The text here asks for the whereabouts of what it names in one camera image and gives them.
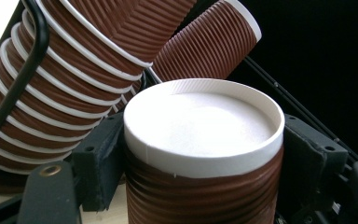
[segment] cup stack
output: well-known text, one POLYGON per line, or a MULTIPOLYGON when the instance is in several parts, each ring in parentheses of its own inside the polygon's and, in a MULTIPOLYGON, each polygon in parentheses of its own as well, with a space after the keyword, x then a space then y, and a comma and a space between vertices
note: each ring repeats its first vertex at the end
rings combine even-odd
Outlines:
MULTIPOLYGON (((136 94, 143 71, 195 2, 36 0, 49 47, 0 129, 0 172, 28 175, 70 155, 136 94)), ((33 44, 34 23, 24 10, 0 47, 0 104, 33 44)))
POLYGON ((176 34, 151 71, 161 81, 226 79, 261 38, 255 18, 238 0, 220 0, 176 34))

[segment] stacked cup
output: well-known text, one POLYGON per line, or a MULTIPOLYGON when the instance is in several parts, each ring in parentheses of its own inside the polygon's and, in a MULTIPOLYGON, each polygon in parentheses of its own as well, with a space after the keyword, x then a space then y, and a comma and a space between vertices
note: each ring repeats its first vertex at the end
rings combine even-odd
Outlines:
POLYGON ((255 18, 238 0, 220 0, 175 35, 151 71, 161 81, 225 79, 261 38, 255 18))
MULTIPOLYGON (((49 47, 0 129, 0 172, 28 175, 40 164, 70 155, 139 90, 144 69, 195 2, 36 0, 48 21, 49 47), (76 9, 81 4, 119 7, 99 14, 76 9), (167 12, 175 13, 165 17, 167 12), (117 29, 109 34, 109 27, 117 29)), ((34 23, 24 10, 0 47, 0 104, 33 43, 34 23)), ((9 189, 11 181, 0 184, 9 189)))

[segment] black cable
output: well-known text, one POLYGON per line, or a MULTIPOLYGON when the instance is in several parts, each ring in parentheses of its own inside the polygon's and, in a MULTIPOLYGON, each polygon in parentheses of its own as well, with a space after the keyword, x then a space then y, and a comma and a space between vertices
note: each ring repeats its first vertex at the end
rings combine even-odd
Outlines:
POLYGON ((15 106, 34 75, 36 68, 42 62, 48 50, 49 34, 48 23, 34 0, 22 0, 25 8, 30 13, 35 26, 35 39, 31 53, 21 68, 17 78, 10 86, 4 100, 0 104, 0 129, 15 106))
POLYGON ((348 150, 351 161, 358 161, 358 155, 342 142, 333 132, 331 132, 321 121, 313 116, 309 110, 303 106, 292 94, 290 94, 283 86, 281 86, 272 76, 270 76, 260 65, 258 65, 251 57, 243 59, 253 70, 257 72, 280 96, 289 103, 314 129, 328 136, 333 141, 348 150))

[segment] black metal rod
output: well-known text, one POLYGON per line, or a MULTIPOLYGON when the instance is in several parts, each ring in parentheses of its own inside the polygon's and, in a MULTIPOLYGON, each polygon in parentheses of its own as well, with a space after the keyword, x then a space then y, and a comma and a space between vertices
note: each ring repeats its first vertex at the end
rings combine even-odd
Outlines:
POLYGON ((314 129, 328 136, 339 145, 348 150, 352 161, 358 161, 358 155, 342 142, 332 131, 330 131, 321 121, 319 121, 309 110, 303 106, 292 94, 290 94, 281 84, 279 84, 272 76, 270 76, 260 65, 258 65, 249 56, 243 59, 253 70, 257 72, 280 96, 289 103, 314 129))
POLYGON ((42 11, 34 0, 22 0, 22 3, 34 21, 35 39, 28 59, 0 104, 0 129, 48 50, 48 23, 42 11))

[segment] wooden table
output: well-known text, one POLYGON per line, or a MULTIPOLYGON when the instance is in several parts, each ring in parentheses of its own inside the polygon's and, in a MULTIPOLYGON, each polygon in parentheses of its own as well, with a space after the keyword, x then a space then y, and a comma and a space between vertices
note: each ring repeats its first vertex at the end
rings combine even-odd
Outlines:
MULTIPOLYGON (((10 199, 13 195, 0 195, 0 203, 10 199)), ((127 198, 125 184, 117 187, 109 210, 103 212, 83 212, 80 208, 82 222, 87 224, 127 224, 127 198)))

